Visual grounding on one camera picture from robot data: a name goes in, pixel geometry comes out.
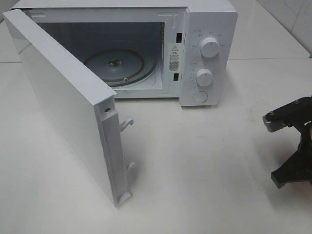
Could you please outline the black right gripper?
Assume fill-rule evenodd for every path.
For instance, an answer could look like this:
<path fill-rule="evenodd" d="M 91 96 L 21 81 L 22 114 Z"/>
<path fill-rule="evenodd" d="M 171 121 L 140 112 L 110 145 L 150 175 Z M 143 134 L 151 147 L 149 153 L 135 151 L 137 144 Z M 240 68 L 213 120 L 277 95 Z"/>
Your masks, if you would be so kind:
<path fill-rule="evenodd" d="M 295 126 L 300 133 L 300 142 L 294 161 L 286 161 L 271 173 L 278 188 L 288 183 L 312 181 L 312 122 Z"/>

